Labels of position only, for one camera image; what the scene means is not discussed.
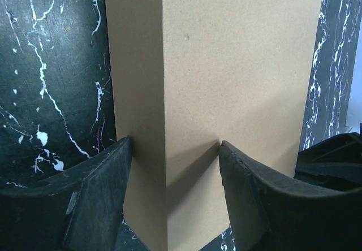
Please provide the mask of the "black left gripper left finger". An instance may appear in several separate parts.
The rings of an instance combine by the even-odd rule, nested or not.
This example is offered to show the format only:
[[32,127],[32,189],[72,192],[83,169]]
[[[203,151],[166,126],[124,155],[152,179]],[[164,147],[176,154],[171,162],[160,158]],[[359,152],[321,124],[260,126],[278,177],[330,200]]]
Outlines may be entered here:
[[114,250],[132,161],[124,137],[26,188],[1,190],[2,250]]

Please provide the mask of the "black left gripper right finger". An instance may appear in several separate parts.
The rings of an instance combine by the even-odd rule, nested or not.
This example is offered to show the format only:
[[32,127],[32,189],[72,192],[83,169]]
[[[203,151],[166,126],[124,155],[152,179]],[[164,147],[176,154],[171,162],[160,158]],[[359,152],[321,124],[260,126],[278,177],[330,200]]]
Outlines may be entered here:
[[236,250],[360,250],[361,189],[284,175],[227,141],[219,167]]

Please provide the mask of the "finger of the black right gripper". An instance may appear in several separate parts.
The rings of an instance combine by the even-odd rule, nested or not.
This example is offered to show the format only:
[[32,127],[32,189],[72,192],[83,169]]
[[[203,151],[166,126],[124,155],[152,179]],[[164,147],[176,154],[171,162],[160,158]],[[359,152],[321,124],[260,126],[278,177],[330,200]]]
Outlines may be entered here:
[[360,188],[361,134],[339,134],[300,151],[294,178],[336,191]]

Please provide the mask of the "brown cardboard box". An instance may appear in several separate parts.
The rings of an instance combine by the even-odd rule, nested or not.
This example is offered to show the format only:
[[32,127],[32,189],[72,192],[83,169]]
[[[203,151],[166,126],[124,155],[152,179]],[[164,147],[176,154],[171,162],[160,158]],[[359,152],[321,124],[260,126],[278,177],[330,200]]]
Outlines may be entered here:
[[223,140],[292,176],[321,0],[106,0],[124,216],[150,250],[229,226]]

